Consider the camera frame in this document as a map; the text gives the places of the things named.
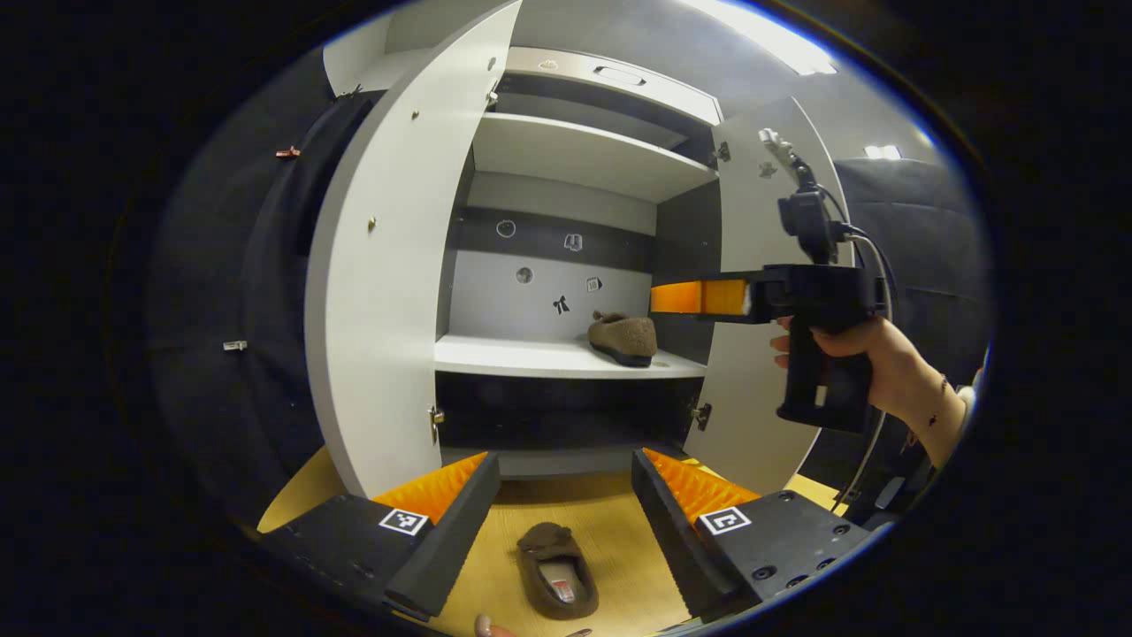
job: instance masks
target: black fabric wall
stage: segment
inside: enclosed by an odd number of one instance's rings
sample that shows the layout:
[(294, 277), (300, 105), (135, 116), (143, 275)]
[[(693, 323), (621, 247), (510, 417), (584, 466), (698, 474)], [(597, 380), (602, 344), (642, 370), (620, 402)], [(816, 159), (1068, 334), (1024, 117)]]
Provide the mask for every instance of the black fabric wall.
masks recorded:
[[(321, 49), (298, 59), (199, 149), (146, 255), (163, 425), (250, 526), (323, 445), (302, 341), (307, 256), (337, 158), (379, 95), (335, 100)], [(292, 145), (299, 157), (275, 156)], [(233, 341), (248, 350), (224, 352)]]

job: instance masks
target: drawer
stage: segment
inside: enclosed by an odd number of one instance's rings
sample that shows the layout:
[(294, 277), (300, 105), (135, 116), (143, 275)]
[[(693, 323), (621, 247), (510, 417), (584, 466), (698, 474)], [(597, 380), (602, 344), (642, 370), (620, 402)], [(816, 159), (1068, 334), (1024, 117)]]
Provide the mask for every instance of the drawer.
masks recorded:
[(718, 126), (719, 102), (703, 91), (670, 77), (599, 55), (512, 46), (507, 72), (569, 79), (642, 97), (711, 126)]

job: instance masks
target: wooden floor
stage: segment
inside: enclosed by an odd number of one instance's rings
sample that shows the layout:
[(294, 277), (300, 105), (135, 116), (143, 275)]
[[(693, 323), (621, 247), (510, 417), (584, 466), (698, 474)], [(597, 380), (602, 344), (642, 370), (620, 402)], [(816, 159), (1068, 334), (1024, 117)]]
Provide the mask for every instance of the wooden floor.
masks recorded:
[[(799, 475), (786, 488), (826, 508), (837, 493)], [(258, 530), (267, 533), (338, 493), (345, 488), (324, 448), (280, 492)], [(842, 505), (837, 513), (843, 511)], [(541, 522), (571, 527), (590, 563), (600, 604), (589, 618), (547, 619), (526, 601), (516, 542)], [(642, 637), (689, 619), (628, 473), (503, 483), (444, 612), (427, 626), (470, 637), (480, 613), (521, 637), (565, 637), (583, 628), (593, 637)]]

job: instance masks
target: drawer handle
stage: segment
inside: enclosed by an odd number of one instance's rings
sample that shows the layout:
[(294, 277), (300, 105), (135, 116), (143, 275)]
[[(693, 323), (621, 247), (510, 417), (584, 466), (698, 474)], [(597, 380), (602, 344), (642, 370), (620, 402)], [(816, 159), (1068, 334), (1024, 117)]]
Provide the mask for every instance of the drawer handle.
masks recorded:
[(606, 77), (609, 79), (616, 79), (618, 81), (624, 81), (625, 84), (632, 84), (634, 86), (644, 86), (644, 78), (637, 77), (632, 72), (624, 71), (620, 69), (609, 68), (609, 67), (598, 67), (593, 69), (593, 72)]

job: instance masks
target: brown slipper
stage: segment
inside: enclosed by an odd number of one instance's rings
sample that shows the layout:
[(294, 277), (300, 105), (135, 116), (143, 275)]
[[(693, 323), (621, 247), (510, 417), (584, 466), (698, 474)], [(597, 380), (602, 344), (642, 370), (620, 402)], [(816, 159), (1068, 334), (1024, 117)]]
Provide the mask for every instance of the brown slipper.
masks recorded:
[(578, 619), (598, 610), (590, 566), (567, 527), (540, 523), (518, 541), (518, 570), (526, 599), (551, 619)]
[(590, 346), (626, 368), (648, 368), (657, 354), (657, 328), (652, 318), (628, 317), (620, 312), (593, 312)]

